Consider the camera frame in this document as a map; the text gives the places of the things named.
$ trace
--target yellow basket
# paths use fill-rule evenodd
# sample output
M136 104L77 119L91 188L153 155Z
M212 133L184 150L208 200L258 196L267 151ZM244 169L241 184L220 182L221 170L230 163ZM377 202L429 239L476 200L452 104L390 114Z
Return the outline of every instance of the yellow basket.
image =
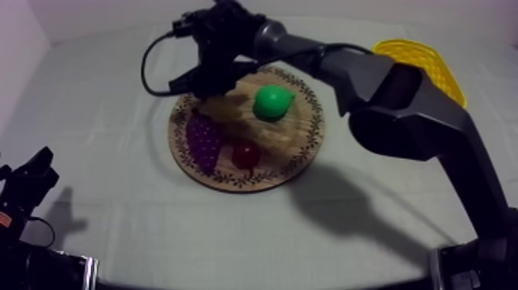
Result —
M396 62L423 68L432 82L464 109L466 98L441 55L431 47L406 39L387 39L372 47L375 54L390 56Z

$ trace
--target white tablecloth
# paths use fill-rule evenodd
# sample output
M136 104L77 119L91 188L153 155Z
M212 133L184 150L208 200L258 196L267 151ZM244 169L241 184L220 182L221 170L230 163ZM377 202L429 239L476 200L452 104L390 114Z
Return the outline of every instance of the white tablecloth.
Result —
M292 33L326 42L370 47L410 38L438 49L466 94L509 202L518 205L514 48L423 27L281 20ZM130 29L56 46L0 137L2 163L22 164L43 146L55 152L61 179L35 211L54 224L55 248L99 258L100 276L111 282L304 290L418 278L429 250L474 239L436 160L367 152L347 117L338 117L332 89L297 71L325 110L325 141L310 168L289 184L246 196L192 181L167 145L176 100L146 95L139 80L143 51L166 30ZM149 62L152 86L166 88L196 57L190 39L164 43ZM25 236L45 233L32 226Z

